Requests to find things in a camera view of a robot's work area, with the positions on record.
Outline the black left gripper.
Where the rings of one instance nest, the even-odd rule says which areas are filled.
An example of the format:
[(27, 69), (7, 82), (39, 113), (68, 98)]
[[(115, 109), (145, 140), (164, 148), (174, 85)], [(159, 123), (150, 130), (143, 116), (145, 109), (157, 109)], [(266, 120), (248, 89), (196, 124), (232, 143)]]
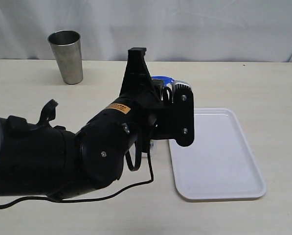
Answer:
[(175, 137), (167, 120), (168, 106), (157, 93), (144, 60), (145, 47), (128, 50), (128, 59), (119, 97), (133, 111), (134, 122), (142, 130), (144, 139), (168, 140)]

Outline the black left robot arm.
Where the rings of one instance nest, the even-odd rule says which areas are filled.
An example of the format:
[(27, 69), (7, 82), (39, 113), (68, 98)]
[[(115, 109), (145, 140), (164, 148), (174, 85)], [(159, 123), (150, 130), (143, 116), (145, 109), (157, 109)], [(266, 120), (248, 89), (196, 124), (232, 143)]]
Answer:
[(123, 167), (137, 171), (150, 142), (170, 134), (155, 133), (168, 105), (162, 86), (145, 63), (146, 48), (133, 47), (119, 97), (78, 132), (51, 126), (57, 102), (49, 101), (39, 121), (0, 118), (0, 196), (17, 201), (75, 202), (75, 197), (119, 180)]

